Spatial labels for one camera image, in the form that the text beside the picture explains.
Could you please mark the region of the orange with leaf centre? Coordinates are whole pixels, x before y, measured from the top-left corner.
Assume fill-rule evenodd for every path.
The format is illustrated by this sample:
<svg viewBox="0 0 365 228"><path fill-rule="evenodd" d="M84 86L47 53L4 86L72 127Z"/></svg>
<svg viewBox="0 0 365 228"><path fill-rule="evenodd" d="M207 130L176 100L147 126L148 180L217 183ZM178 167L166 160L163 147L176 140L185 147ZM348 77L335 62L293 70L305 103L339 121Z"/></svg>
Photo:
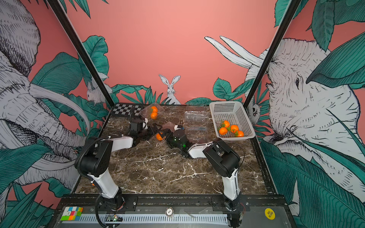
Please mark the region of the orange with leaf centre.
<svg viewBox="0 0 365 228"><path fill-rule="evenodd" d="M239 127L237 125L231 125L230 131L235 134L237 131L239 131Z"/></svg>

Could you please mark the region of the white perforated plastic basket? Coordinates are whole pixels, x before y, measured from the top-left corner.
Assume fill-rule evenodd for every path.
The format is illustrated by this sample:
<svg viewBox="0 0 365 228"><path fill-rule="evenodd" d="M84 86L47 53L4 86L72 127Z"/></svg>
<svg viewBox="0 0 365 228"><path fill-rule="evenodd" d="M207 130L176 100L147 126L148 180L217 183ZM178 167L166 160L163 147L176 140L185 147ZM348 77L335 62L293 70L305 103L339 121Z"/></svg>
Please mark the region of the white perforated plastic basket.
<svg viewBox="0 0 365 228"><path fill-rule="evenodd" d="M252 139L256 136L251 121L242 105L238 101L218 101L209 104L215 133L218 138L225 141L241 141ZM225 135L219 133L219 129L224 121L228 121L232 125L236 125L238 130L244 133L243 137L236 136L230 130Z"/></svg>

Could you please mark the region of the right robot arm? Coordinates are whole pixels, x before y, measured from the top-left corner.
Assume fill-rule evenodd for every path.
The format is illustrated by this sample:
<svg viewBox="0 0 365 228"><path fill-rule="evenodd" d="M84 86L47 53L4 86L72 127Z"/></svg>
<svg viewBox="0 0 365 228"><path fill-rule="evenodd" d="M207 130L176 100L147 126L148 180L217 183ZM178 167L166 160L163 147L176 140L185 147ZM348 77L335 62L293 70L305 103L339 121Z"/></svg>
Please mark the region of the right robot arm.
<svg viewBox="0 0 365 228"><path fill-rule="evenodd" d="M215 138L205 143L192 143L183 129L172 132L164 129L159 132L171 149L177 148L184 158L206 158L222 176L224 196L229 201L235 201L239 194L238 170L239 155L222 139Z"/></svg>

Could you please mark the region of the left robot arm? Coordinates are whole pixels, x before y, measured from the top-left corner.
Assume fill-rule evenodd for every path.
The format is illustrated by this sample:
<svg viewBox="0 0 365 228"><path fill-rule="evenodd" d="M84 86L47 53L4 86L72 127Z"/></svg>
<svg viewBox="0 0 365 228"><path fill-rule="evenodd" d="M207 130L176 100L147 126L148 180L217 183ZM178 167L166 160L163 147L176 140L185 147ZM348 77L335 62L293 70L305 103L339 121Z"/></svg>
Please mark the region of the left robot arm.
<svg viewBox="0 0 365 228"><path fill-rule="evenodd" d="M76 159L75 168L81 176L89 179L97 187L103 198L114 199L121 190L108 170L112 152L129 149L140 141L147 141L161 129L160 125L153 124L135 135L91 137L87 139Z"/></svg>

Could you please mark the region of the clear clamshell container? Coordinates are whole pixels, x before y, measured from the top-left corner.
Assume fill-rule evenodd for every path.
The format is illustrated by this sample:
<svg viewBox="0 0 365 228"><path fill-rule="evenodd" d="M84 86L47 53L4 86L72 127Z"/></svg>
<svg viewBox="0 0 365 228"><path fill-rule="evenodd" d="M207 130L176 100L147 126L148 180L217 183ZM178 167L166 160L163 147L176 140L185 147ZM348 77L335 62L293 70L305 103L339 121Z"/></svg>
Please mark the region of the clear clamshell container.
<svg viewBox="0 0 365 228"><path fill-rule="evenodd" d="M187 124L185 126L185 134L190 142L209 142L208 126L206 124Z"/></svg>
<svg viewBox="0 0 365 228"><path fill-rule="evenodd" d="M158 103L150 104L140 111L140 115L149 121L161 118L164 113L165 108Z"/></svg>
<svg viewBox="0 0 365 228"><path fill-rule="evenodd" d="M181 126L179 124L174 124L172 122L165 123L156 134L157 140L161 142L165 140L167 143L172 143L175 139L174 133L176 130L179 130L180 127Z"/></svg>
<svg viewBox="0 0 365 228"><path fill-rule="evenodd" d="M187 126L206 127L209 121L207 106L188 105L184 112L184 123Z"/></svg>

